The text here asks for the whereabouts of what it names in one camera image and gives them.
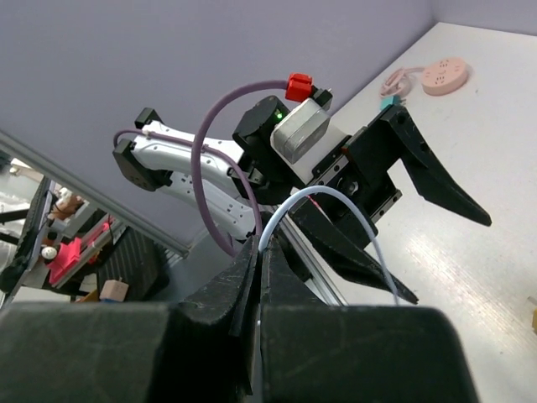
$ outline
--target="red object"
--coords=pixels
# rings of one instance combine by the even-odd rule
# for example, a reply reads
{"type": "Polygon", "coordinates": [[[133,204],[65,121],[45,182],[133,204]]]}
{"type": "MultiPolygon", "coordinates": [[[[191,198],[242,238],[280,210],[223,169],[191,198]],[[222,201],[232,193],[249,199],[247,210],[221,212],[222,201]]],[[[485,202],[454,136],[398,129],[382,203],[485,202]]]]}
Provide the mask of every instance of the red object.
{"type": "Polygon", "coordinates": [[[93,256],[92,258],[90,258],[90,259],[87,261],[87,263],[88,263],[88,264],[94,264],[95,262],[97,262],[97,259],[99,259],[99,253],[100,253],[100,252],[101,252],[101,251],[97,252],[97,253],[95,254],[95,256],[93,256]]]}
{"type": "Polygon", "coordinates": [[[313,91],[313,78],[302,73],[291,73],[287,81],[285,98],[290,101],[303,102],[313,91]]]}
{"type": "Polygon", "coordinates": [[[62,243],[55,259],[47,264],[50,269],[49,283],[57,283],[81,258],[81,239],[75,238],[71,243],[62,243]]]}

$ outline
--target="purple wall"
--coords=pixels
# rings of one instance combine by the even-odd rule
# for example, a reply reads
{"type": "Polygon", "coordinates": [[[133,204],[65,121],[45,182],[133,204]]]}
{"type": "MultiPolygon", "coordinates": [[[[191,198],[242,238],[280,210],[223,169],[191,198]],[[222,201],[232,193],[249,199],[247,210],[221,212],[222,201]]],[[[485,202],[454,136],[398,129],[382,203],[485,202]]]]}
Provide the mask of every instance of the purple wall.
{"type": "Polygon", "coordinates": [[[537,35],[535,0],[431,0],[437,21],[537,35]]]}
{"type": "MultiPolygon", "coordinates": [[[[433,24],[429,0],[18,0],[0,7],[0,130],[17,155],[41,169],[29,156],[46,157],[60,171],[55,179],[84,182],[86,193],[115,203],[113,213],[144,217],[150,230],[182,243],[202,230],[197,212],[139,190],[112,159],[113,133],[131,126],[142,107],[193,132],[224,92],[291,71],[332,88],[338,107],[433,24]]],[[[260,97],[229,107],[210,136],[229,138],[260,97]]]]}

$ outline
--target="metal frame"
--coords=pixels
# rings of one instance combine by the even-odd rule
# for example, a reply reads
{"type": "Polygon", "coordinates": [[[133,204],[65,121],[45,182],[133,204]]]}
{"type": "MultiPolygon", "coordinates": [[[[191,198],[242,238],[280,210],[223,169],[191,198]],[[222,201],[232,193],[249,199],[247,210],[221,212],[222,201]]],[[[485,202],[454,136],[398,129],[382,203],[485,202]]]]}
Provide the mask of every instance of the metal frame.
{"type": "Polygon", "coordinates": [[[9,293],[8,296],[6,296],[5,294],[2,295],[2,300],[0,301],[0,308],[4,308],[5,306],[13,302],[13,298],[17,295],[18,290],[20,290],[20,288],[23,286],[24,282],[26,281],[26,278],[32,272],[33,268],[39,260],[39,256],[41,255],[41,245],[43,244],[44,236],[48,231],[48,228],[45,223],[52,207],[52,195],[54,194],[55,186],[56,183],[54,181],[50,181],[49,189],[46,192],[44,200],[43,211],[36,212],[36,214],[41,214],[41,219],[39,220],[39,232],[35,239],[34,247],[32,248],[32,254],[30,255],[27,268],[20,276],[20,279],[18,279],[17,284],[14,286],[11,293],[9,293]]]}
{"type": "Polygon", "coordinates": [[[0,233],[0,241],[10,243],[12,245],[18,245],[18,238],[8,233],[0,233]]]}
{"type": "Polygon", "coordinates": [[[54,288],[60,288],[65,285],[73,275],[78,273],[78,271],[86,265],[92,256],[112,240],[112,236],[116,238],[120,233],[124,232],[126,226],[118,220],[113,220],[110,223],[110,229],[102,231],[102,226],[109,220],[111,220],[110,216],[106,215],[86,235],[84,235],[81,239],[80,259],[61,277],[61,279],[52,285],[54,288]]]}
{"type": "Polygon", "coordinates": [[[55,161],[49,160],[31,147],[21,144],[16,137],[0,131],[0,143],[2,143],[3,149],[11,155],[15,155],[29,163],[44,176],[49,177],[53,181],[58,181],[89,202],[95,203],[96,206],[109,212],[127,226],[146,234],[148,237],[161,243],[167,249],[173,250],[182,257],[188,254],[189,248],[177,243],[177,240],[171,235],[163,233],[154,222],[128,210],[124,204],[112,199],[108,195],[101,194],[91,184],[81,182],[80,178],[75,177],[68,170],[63,169],[55,161]]]}
{"type": "Polygon", "coordinates": [[[28,208],[22,210],[15,210],[14,212],[0,212],[0,223],[4,224],[6,222],[24,220],[28,215],[28,208]]]}

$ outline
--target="white cable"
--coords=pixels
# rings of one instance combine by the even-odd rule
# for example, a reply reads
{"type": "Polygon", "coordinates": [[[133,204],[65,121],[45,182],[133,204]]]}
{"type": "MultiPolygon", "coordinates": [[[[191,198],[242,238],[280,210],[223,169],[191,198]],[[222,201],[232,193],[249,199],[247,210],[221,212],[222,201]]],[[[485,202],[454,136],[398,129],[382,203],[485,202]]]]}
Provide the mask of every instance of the white cable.
{"type": "Polygon", "coordinates": [[[328,187],[328,186],[306,187],[305,189],[297,191],[294,195],[291,195],[286,201],[284,201],[278,207],[274,215],[270,218],[270,220],[268,221],[267,227],[265,227],[263,233],[261,234],[261,238],[259,239],[259,248],[258,248],[259,253],[262,253],[267,248],[267,245],[269,245],[269,240],[270,240],[270,237],[272,236],[272,233],[274,232],[276,226],[279,224],[279,222],[284,217],[284,215],[289,211],[289,209],[292,206],[294,206],[296,202],[300,200],[302,197],[313,195],[315,193],[326,193],[327,195],[334,196],[336,199],[339,199],[341,202],[345,203],[345,205],[349,208],[349,210],[351,210],[352,214],[356,216],[358,221],[362,224],[363,229],[366,231],[366,234],[368,235],[369,240],[373,244],[375,251],[377,252],[378,262],[380,263],[380,267],[383,271],[386,283],[388,284],[388,288],[390,289],[390,291],[392,291],[392,294],[394,294],[395,305],[399,305],[399,294],[397,292],[397,287],[395,286],[394,279],[392,279],[392,275],[388,271],[388,267],[386,266],[386,262],[384,261],[382,250],[380,249],[380,245],[378,244],[378,241],[375,238],[375,233],[373,232],[373,229],[369,225],[368,220],[363,216],[362,212],[358,209],[358,207],[356,207],[352,203],[352,201],[347,196],[337,191],[336,189],[332,189],[331,187],[328,187]]]}

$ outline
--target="purple cable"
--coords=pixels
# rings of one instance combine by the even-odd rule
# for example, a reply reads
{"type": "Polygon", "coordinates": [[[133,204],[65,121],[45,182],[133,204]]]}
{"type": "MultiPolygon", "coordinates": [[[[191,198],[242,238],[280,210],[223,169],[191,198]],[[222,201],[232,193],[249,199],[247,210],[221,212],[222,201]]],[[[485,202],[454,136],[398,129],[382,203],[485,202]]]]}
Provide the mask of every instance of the purple cable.
{"type": "MultiPolygon", "coordinates": [[[[114,135],[114,139],[113,139],[114,147],[117,146],[117,143],[119,142],[119,138],[122,135],[126,134],[126,133],[133,133],[133,134],[138,134],[138,135],[141,135],[141,136],[145,136],[144,132],[142,130],[137,129],[137,128],[120,130],[119,132],[117,132],[114,135]]],[[[176,137],[167,136],[165,134],[160,134],[160,133],[155,133],[155,132],[149,133],[149,137],[151,139],[160,139],[160,140],[163,140],[163,141],[169,141],[171,143],[186,145],[188,147],[192,147],[192,144],[193,144],[189,140],[178,139],[176,137]]],[[[227,155],[225,153],[222,153],[220,150],[213,149],[212,147],[209,147],[208,145],[205,145],[205,144],[203,144],[202,150],[207,151],[207,152],[215,155],[216,157],[219,157],[219,158],[223,159],[224,161],[226,161],[233,168],[233,170],[235,170],[235,172],[237,172],[239,180],[241,181],[242,185],[244,186],[244,190],[246,191],[246,194],[248,195],[248,200],[249,200],[249,203],[250,203],[250,207],[253,210],[253,219],[255,221],[255,232],[260,234],[263,231],[263,222],[261,221],[261,212],[259,211],[259,206],[258,206],[258,204],[257,204],[257,202],[255,200],[255,195],[253,194],[252,187],[250,186],[250,183],[248,182],[248,178],[246,177],[246,175],[244,175],[244,172],[239,168],[238,164],[229,155],[227,155]]],[[[212,222],[213,225],[215,225],[214,222],[212,221],[210,212],[209,212],[209,220],[212,222]]],[[[231,240],[228,240],[227,242],[229,243],[230,247],[232,248],[231,240]]],[[[233,250],[233,255],[232,256],[234,256],[236,254],[236,252],[235,252],[235,249],[232,249],[232,250],[233,250]]]]}
{"type": "MultiPolygon", "coordinates": [[[[192,174],[192,188],[194,190],[194,196],[196,197],[196,202],[198,204],[198,209],[200,210],[201,218],[203,223],[207,227],[207,231],[215,240],[216,244],[230,256],[236,254],[235,250],[231,244],[226,241],[223,235],[218,231],[216,224],[212,221],[211,214],[209,212],[209,207],[207,206],[207,201],[205,199],[205,192],[203,191],[203,182],[201,176],[201,152],[203,151],[203,141],[207,136],[209,127],[212,124],[212,121],[215,119],[216,115],[228,104],[235,101],[237,98],[247,95],[251,92],[263,91],[263,90],[285,90],[287,89],[286,80],[271,80],[271,81],[260,81],[253,84],[247,84],[246,86],[240,86],[234,91],[229,92],[227,95],[222,97],[213,107],[209,110],[203,122],[200,126],[200,130],[194,137],[194,142],[192,143],[192,154],[190,155],[190,173],[192,174]]],[[[235,170],[239,175],[242,170],[235,170]]],[[[257,202],[253,195],[252,187],[248,181],[244,182],[241,179],[241,182],[244,186],[245,191],[248,194],[250,199],[250,204],[252,208],[257,206],[257,202]]],[[[258,226],[256,223],[256,233],[261,234],[261,226],[258,226]]]]}

